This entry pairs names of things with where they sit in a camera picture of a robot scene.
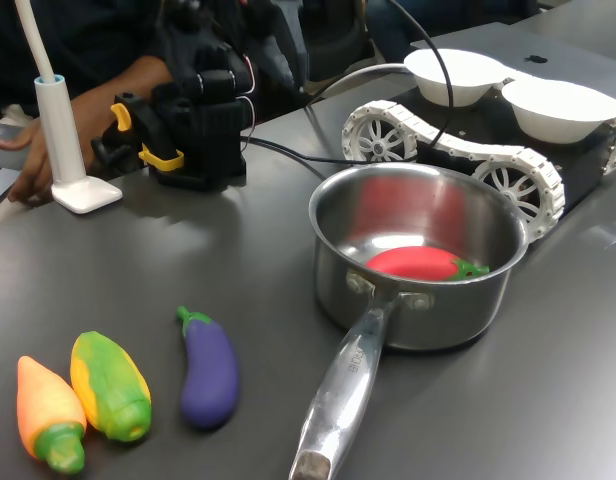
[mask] person's arm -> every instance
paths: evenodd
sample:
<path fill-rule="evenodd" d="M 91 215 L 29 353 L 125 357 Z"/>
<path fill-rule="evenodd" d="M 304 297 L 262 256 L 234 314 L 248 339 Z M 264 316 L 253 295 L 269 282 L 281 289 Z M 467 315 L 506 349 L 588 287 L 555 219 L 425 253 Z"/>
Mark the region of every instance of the person's arm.
<path fill-rule="evenodd" d="M 154 87 L 170 81 L 172 77 L 163 60 L 143 56 L 119 76 L 73 99 L 72 108 L 86 170 L 95 159 L 90 140 L 102 135 L 115 119 L 110 111 L 115 95 L 133 92 L 149 98 Z M 30 153 L 26 164 L 8 194 L 11 202 L 27 200 L 35 194 L 43 195 L 52 184 L 52 171 L 39 119 L 16 139 L 0 140 L 0 148 L 4 150 L 21 150 L 28 145 Z"/>

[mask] white desk lamp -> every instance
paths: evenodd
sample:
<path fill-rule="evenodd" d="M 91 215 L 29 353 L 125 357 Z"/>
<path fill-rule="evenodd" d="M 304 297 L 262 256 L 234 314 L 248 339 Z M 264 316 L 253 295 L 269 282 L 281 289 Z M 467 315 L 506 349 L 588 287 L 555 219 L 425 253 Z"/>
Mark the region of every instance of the white desk lamp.
<path fill-rule="evenodd" d="M 52 169 L 52 196 L 75 213 L 87 213 L 122 197 L 121 190 L 86 175 L 66 80 L 55 75 L 39 35 L 30 0 L 15 0 L 40 77 L 35 91 Z"/>

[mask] saucepan handle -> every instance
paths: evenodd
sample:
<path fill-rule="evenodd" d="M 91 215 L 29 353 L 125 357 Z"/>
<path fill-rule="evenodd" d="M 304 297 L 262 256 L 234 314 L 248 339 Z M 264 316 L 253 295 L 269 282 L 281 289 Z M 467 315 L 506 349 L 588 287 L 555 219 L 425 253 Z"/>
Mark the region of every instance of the saucepan handle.
<path fill-rule="evenodd" d="M 332 480 L 357 433 L 394 301 L 372 299 L 341 342 L 301 430 L 290 480 Z"/>

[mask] laptop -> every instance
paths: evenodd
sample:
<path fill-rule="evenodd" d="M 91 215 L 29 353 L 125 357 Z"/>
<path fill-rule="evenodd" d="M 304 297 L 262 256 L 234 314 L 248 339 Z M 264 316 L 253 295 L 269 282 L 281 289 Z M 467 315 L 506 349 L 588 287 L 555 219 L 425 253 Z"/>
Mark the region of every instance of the laptop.
<path fill-rule="evenodd" d="M 20 130 L 20 127 L 0 124 L 0 137 L 14 138 Z M 6 196 L 15 180 L 17 180 L 19 170 L 22 169 L 27 156 L 27 148 L 18 152 L 0 150 L 0 201 Z"/>
<path fill-rule="evenodd" d="M 437 48 L 481 53 L 529 75 L 578 83 L 616 98 L 616 60 L 503 23 L 433 38 Z M 425 42 L 412 44 L 428 48 Z"/>

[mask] lamp base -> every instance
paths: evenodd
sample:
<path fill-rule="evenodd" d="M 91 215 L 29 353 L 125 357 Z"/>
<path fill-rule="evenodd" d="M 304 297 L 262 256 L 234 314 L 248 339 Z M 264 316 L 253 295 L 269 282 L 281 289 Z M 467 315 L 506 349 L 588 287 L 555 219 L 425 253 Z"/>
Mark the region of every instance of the lamp base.
<path fill-rule="evenodd" d="M 79 214 L 92 212 L 122 197 L 121 190 L 117 187 L 88 176 L 74 182 L 55 183 L 51 190 L 57 203 Z"/>

